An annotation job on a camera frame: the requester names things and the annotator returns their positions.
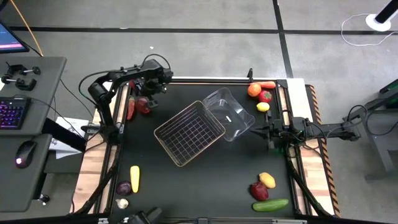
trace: wire basket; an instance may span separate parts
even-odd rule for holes
[[[155,129],[154,134],[174,163],[181,167],[213,144],[225,128],[201,101],[195,101]]]

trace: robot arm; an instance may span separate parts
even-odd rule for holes
[[[134,65],[130,68],[121,68],[97,78],[89,87],[88,92],[96,103],[101,118],[99,133],[107,144],[119,144],[119,129],[112,119],[109,104],[115,96],[117,89],[124,83],[133,80],[138,96],[148,97],[148,107],[157,106],[152,95],[165,93],[165,84],[172,81],[173,72],[170,68],[164,68],[155,59],[145,60],[141,65]],[[108,91],[104,82],[112,82]]]

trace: green cucumber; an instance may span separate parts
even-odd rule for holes
[[[256,202],[253,204],[253,210],[256,212],[273,212],[284,208],[289,203],[288,199],[270,199],[265,202]]]

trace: gray floor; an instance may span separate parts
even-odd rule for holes
[[[339,30],[341,22],[349,16],[377,13],[387,2],[280,0],[279,6],[285,29]],[[32,26],[277,28],[271,0],[18,0],[16,3]],[[10,26],[22,24],[11,6],[0,17]],[[346,29],[369,30],[364,17],[349,21]],[[393,29],[398,29],[396,18]],[[17,34],[34,46],[29,33]],[[166,56],[178,76],[243,77],[252,67],[257,77],[286,77],[277,34],[35,34],[46,56],[68,59],[63,80],[74,92],[85,75],[138,63],[151,52]],[[347,38],[363,44],[379,42],[384,37],[352,35]],[[287,35],[286,41],[294,77],[304,78],[315,87],[324,123],[340,122],[353,105],[372,99],[378,89],[397,78],[398,36],[388,38],[377,47],[353,47],[344,43],[339,35]],[[57,99],[57,109],[64,116],[90,118],[62,86],[58,89]],[[346,142],[333,139],[328,142],[328,148],[343,217],[396,223],[398,181],[381,180],[368,184],[364,180],[364,175],[381,168],[368,140]],[[43,208],[35,204],[28,212],[0,214],[0,218],[66,214],[76,180],[69,176],[70,181],[59,181],[63,178],[47,179],[46,190],[57,198],[52,202],[53,206]]]

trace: white cable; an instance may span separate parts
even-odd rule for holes
[[[370,15],[370,14],[358,14],[358,15],[354,15],[354,16],[351,16],[350,18],[346,19],[346,20],[341,24],[341,37],[343,38],[343,40],[344,40],[347,44],[350,44],[350,45],[356,46],[356,47],[377,46],[377,45],[383,43],[383,41],[385,41],[385,40],[386,40],[389,36],[391,36],[392,34],[398,33],[397,31],[390,33],[389,35],[387,35],[384,39],[382,39],[382,40],[381,40],[379,43],[377,43],[377,44],[353,44],[353,43],[348,42],[348,41],[344,38],[344,36],[343,36],[343,26],[344,26],[344,24],[345,24],[347,21],[349,21],[351,18],[353,18],[353,17],[357,17],[357,16],[368,16],[368,15]]]

